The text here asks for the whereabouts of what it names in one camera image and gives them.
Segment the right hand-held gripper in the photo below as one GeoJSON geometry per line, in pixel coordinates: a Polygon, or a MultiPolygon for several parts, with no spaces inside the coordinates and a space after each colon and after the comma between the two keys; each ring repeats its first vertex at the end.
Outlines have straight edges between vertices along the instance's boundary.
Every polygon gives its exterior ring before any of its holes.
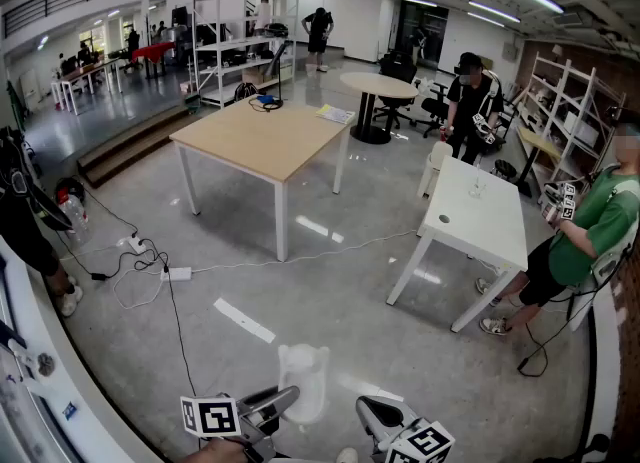
{"type": "Polygon", "coordinates": [[[383,396],[362,395],[356,413],[372,438],[373,462],[444,462],[455,438],[438,421],[416,420],[404,402],[383,396]]]}

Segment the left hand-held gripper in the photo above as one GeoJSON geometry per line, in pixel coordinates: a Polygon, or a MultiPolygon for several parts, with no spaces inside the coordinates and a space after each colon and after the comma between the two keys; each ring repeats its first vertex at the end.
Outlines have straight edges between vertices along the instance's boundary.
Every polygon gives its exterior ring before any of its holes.
{"type": "Polygon", "coordinates": [[[199,439],[239,444],[249,462],[270,462],[277,454],[266,424],[276,420],[300,397],[298,386],[270,387],[245,396],[180,398],[184,429],[199,439]]]}

